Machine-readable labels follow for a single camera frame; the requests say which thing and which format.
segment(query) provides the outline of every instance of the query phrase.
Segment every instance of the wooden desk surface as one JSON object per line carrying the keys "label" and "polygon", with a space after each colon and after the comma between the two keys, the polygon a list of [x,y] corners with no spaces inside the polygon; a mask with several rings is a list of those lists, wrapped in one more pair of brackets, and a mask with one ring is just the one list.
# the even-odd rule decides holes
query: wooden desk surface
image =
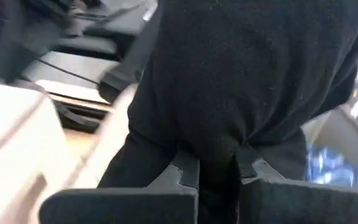
{"label": "wooden desk surface", "polygon": [[64,132],[71,153],[78,157],[85,156],[92,148],[96,139],[96,135],[94,134],[82,133],[70,129],[64,129]]}

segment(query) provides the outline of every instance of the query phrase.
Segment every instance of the desk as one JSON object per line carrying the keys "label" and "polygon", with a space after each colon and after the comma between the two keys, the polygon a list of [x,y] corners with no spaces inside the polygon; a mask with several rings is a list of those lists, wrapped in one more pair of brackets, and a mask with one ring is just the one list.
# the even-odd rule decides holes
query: desk
{"label": "desk", "polygon": [[61,189],[80,158],[68,150],[55,107],[43,93],[0,85],[0,101],[9,102],[0,103],[0,223],[26,223],[21,219],[34,195],[44,187]]}
{"label": "desk", "polygon": [[[42,57],[42,59],[64,70],[73,72],[77,75],[89,78],[94,81],[99,81],[103,76],[104,71],[113,68],[118,64],[118,62],[114,61],[58,52],[50,52],[49,54]],[[56,68],[49,67],[48,65],[45,65],[41,62],[34,62],[31,64],[24,72],[24,75],[35,82],[38,80],[50,80],[96,89],[96,85],[93,83],[59,71]]]}
{"label": "desk", "polygon": [[[157,8],[155,0],[109,0],[101,6],[89,8],[86,15],[77,15],[73,25],[67,30],[70,37],[63,38],[55,50],[69,54],[78,54],[96,58],[119,60],[143,29],[146,21]],[[96,22],[99,15],[107,19]]]}
{"label": "desk", "polygon": [[70,129],[65,129],[64,133],[67,138],[68,147],[75,157],[84,158],[92,149],[96,140],[94,134],[82,133]]}

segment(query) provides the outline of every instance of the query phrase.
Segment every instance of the cable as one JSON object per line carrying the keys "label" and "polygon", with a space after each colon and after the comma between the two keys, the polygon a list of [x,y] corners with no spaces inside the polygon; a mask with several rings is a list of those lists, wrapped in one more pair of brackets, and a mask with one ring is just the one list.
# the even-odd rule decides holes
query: cable
{"label": "cable", "polygon": [[73,72],[69,72],[67,70],[64,70],[64,69],[62,69],[62,68],[60,68],[60,67],[58,67],[56,65],[52,65],[51,63],[44,61],[42,59],[38,59],[38,61],[43,63],[43,64],[45,64],[45,65],[48,65],[49,67],[52,67],[52,68],[56,69],[56,70],[64,72],[66,74],[72,75],[74,77],[80,78],[80,79],[85,80],[85,81],[90,82],[90,83],[94,83],[95,85],[99,85],[99,83],[96,82],[96,81],[90,80],[89,78],[82,77],[81,75],[75,74]]}

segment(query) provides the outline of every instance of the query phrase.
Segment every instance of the black clothing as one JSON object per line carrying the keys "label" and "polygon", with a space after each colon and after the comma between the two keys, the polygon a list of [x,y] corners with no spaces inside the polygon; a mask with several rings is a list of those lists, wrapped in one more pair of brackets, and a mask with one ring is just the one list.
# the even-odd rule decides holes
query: black clothing
{"label": "black clothing", "polygon": [[147,185],[178,145],[200,158],[201,184],[222,198],[232,156],[247,144],[302,179],[300,126],[352,91],[358,1],[164,0],[158,10],[131,131],[99,186]]}
{"label": "black clothing", "polygon": [[20,79],[68,25],[72,0],[0,0],[0,79]]}

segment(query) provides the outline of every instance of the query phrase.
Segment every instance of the blue object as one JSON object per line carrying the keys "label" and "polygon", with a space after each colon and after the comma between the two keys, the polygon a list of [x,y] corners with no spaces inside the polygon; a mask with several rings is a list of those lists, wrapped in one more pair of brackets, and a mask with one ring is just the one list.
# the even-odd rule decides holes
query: blue object
{"label": "blue object", "polygon": [[358,188],[358,168],[334,149],[309,144],[307,181]]}

